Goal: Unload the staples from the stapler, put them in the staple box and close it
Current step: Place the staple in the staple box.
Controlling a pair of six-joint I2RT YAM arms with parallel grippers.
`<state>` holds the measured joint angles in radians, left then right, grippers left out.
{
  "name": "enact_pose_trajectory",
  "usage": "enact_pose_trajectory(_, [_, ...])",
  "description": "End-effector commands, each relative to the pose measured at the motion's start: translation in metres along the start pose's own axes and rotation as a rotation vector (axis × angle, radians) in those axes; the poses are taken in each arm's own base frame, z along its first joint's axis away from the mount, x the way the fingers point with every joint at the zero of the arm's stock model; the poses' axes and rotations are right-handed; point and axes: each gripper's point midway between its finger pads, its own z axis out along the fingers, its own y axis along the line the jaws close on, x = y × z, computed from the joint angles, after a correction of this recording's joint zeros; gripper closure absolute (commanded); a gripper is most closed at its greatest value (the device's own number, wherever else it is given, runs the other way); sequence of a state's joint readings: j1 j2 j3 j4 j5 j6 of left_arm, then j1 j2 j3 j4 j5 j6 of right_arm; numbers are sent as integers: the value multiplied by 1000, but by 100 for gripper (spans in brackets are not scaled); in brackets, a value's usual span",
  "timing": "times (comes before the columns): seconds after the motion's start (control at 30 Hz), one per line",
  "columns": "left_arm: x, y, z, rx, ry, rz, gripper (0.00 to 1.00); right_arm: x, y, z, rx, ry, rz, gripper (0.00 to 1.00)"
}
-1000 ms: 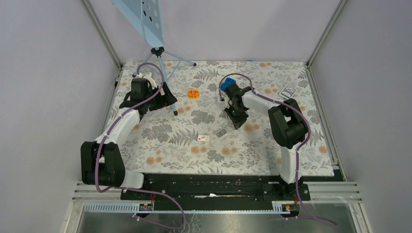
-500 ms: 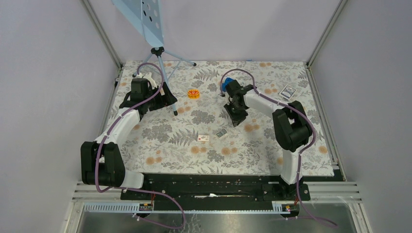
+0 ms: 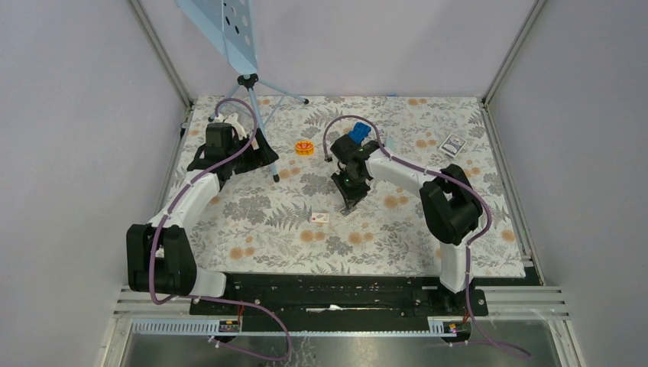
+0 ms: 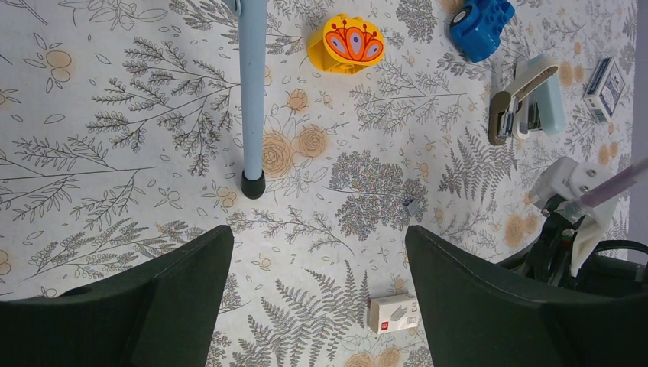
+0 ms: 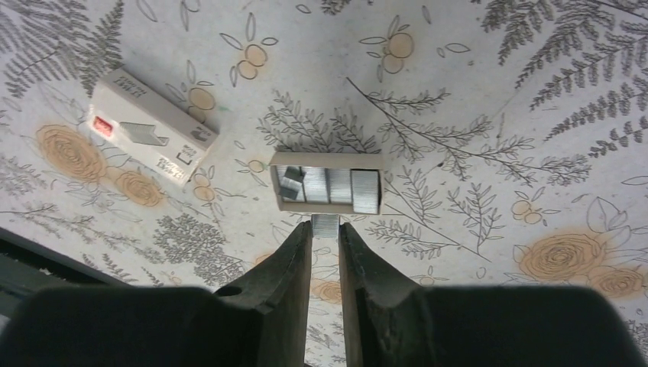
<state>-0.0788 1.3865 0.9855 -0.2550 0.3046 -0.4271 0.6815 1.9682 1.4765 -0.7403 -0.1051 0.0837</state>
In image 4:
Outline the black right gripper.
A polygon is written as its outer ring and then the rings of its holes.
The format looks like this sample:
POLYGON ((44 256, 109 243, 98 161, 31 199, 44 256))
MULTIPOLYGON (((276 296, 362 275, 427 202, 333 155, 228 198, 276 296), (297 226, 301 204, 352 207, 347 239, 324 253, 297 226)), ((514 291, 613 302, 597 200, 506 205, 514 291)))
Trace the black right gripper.
POLYGON ((570 273, 575 236, 583 220, 572 224, 557 213, 550 213, 539 237, 524 250, 500 261, 502 268, 544 284, 587 294, 626 297, 647 293, 647 265, 602 255, 612 250, 639 250, 647 246, 630 240, 599 242, 587 256, 578 274, 570 273))

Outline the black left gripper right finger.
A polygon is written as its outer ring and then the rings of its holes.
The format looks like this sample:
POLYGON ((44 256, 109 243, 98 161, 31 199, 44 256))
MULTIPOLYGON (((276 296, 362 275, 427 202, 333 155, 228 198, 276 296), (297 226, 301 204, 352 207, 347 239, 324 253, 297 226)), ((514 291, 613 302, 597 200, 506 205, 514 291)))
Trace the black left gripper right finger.
POLYGON ((645 366, 647 270, 593 256, 565 289, 407 230, 420 313, 436 366, 645 366))

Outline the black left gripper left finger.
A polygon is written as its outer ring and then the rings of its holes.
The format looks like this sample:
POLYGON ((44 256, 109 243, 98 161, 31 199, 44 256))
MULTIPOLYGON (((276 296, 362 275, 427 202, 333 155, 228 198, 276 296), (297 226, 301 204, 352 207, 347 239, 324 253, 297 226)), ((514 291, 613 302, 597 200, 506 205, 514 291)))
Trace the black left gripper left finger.
POLYGON ((55 298, 1 304, 3 366, 203 366, 232 259, 218 226, 55 298))

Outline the cardboard staple box sleeve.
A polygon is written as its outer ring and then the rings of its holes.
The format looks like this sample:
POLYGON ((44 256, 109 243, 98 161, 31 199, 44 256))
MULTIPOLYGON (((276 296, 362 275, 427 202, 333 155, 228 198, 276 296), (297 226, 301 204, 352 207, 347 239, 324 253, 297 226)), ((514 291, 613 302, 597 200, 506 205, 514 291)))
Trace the cardboard staple box sleeve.
POLYGON ((412 294, 370 300, 368 325, 377 335, 414 328, 419 321, 419 302, 412 294))

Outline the silver stapler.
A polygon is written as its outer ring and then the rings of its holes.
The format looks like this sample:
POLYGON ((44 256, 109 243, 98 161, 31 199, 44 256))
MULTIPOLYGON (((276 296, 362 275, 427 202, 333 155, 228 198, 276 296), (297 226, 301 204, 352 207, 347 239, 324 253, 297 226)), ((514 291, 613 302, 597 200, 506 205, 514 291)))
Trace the silver stapler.
POLYGON ((512 82, 490 101, 488 140, 492 145, 504 145, 508 138, 524 141, 531 132, 551 136, 565 130, 558 72, 559 63, 547 54, 516 65, 512 82))

